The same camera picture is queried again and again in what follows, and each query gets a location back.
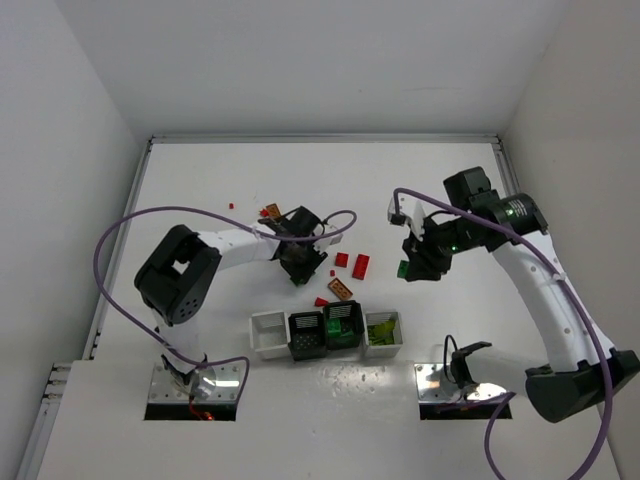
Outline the orange brown lego brick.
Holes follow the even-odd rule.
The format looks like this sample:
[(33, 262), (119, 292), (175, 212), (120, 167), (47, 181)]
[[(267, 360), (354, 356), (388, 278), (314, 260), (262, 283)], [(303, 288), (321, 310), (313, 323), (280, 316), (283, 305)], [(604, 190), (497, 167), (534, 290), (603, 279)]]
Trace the orange brown lego brick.
[(282, 216), (282, 213), (276, 203), (269, 204), (265, 207), (268, 216), (273, 219), (278, 219)]

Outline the lime square lego brick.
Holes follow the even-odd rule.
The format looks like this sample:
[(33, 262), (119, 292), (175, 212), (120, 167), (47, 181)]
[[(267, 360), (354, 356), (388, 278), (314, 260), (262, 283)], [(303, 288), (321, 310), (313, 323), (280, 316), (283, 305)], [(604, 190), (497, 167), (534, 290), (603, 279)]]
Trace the lime square lego brick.
[(386, 320), (378, 324), (367, 326), (369, 343), (373, 346), (394, 345), (395, 320)]

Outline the green small lego brick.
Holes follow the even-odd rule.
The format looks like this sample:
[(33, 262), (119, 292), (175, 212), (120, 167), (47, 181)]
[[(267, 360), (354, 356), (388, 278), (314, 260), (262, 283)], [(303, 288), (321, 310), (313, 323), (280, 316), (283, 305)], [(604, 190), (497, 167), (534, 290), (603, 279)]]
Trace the green small lego brick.
[(397, 269), (397, 277), (400, 279), (405, 279), (409, 268), (409, 262), (406, 260), (401, 260)]

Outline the green upside-down lego brick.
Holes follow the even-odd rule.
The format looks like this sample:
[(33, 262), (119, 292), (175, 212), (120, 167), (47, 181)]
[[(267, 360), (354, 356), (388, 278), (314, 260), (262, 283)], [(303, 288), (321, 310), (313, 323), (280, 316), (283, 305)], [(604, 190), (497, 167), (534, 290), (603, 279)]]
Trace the green upside-down lego brick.
[(329, 319), (326, 327), (329, 338), (340, 338), (343, 335), (343, 326), (340, 319)]

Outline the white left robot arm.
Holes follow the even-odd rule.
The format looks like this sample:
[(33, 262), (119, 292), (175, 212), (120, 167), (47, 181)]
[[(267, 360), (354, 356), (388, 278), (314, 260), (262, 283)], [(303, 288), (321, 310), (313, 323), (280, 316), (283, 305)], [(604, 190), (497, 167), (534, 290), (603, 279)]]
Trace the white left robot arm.
[(304, 285), (327, 258), (330, 244), (308, 237), (326, 232), (326, 223), (303, 206), (245, 228), (204, 233), (176, 225), (167, 232), (136, 274), (134, 286), (156, 317), (156, 332), (174, 350), (164, 354), (162, 362), (180, 385), (194, 381), (198, 365), (192, 360), (207, 360), (194, 318), (215, 274), (256, 261), (277, 261), (294, 285)]

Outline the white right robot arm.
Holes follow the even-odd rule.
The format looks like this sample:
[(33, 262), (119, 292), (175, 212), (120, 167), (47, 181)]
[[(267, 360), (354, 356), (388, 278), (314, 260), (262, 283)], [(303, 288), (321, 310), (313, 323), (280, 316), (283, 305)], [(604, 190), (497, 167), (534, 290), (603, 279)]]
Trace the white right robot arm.
[(438, 281), (456, 254), (483, 248), (513, 282), (542, 338), (544, 362), (520, 360), (478, 341), (455, 349), (448, 380), (465, 391), (491, 382), (525, 396), (536, 412), (558, 423), (615, 395), (639, 372), (632, 350), (619, 350), (588, 315), (555, 253), (548, 223), (532, 197), (501, 197), (480, 167), (443, 182), (452, 214), (444, 223), (425, 212), (424, 198), (393, 192), (387, 218), (407, 225), (404, 280)]

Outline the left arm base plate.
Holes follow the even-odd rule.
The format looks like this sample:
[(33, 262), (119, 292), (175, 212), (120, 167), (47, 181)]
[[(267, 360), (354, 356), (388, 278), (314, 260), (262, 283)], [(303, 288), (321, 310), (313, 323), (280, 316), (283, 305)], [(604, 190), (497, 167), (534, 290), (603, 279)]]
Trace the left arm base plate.
[(156, 364), (148, 390), (149, 404), (187, 405), (190, 398), (200, 405), (232, 405), (244, 385), (246, 365), (233, 362), (196, 373), (188, 385), (179, 382), (168, 369)]

